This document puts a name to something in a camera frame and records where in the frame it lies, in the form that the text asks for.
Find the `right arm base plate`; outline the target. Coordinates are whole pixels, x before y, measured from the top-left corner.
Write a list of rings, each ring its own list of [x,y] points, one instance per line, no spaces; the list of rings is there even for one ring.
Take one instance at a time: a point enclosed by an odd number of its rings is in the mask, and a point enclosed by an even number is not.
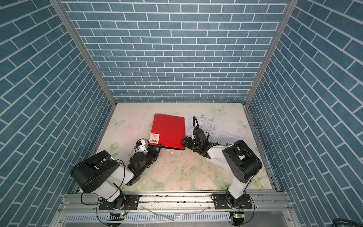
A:
[[[229,194],[212,194],[211,199],[216,210],[253,208],[249,194],[245,194],[238,199],[235,199]]]

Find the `red folder with black inside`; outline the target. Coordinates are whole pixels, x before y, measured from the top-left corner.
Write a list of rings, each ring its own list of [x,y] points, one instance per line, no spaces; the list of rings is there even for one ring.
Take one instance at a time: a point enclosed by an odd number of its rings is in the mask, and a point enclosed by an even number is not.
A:
[[[151,145],[162,144],[162,148],[185,150],[181,140],[185,138],[185,118],[156,113],[151,129]]]

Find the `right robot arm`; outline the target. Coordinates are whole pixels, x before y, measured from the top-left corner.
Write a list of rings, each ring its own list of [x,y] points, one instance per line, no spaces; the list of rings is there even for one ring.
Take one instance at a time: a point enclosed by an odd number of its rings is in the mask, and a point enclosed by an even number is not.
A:
[[[262,169],[261,160],[243,140],[222,145],[208,140],[185,137],[181,140],[181,144],[232,171],[233,180],[226,190],[226,199],[231,206],[235,206],[242,199],[249,183]]]

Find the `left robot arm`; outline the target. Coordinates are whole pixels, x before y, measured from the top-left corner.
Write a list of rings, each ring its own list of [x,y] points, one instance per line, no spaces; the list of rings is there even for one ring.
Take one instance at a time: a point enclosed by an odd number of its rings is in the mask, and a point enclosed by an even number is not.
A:
[[[124,165],[121,160],[115,160],[110,153],[103,150],[76,164],[71,170],[71,176],[84,193],[94,193],[108,202],[114,202],[122,197],[122,191],[109,178],[118,179],[122,185],[134,185],[157,160],[161,148],[162,144],[149,145],[146,150],[136,152],[128,165]]]

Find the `text printed paper sheet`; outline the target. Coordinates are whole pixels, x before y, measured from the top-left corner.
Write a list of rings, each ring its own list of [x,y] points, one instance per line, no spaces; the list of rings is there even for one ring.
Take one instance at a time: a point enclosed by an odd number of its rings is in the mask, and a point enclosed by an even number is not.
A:
[[[221,166],[227,170],[231,170],[222,150],[228,146],[233,145],[236,141],[242,138],[243,136],[241,134],[222,130],[216,140],[218,145],[215,145],[208,150],[208,155],[210,158],[206,158],[206,161]]]

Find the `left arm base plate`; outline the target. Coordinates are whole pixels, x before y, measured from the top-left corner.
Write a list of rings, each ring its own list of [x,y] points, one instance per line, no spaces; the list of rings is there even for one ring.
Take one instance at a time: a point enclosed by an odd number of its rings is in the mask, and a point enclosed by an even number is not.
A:
[[[138,194],[121,194],[113,202],[102,202],[99,204],[101,211],[133,211],[137,210],[140,201]]]

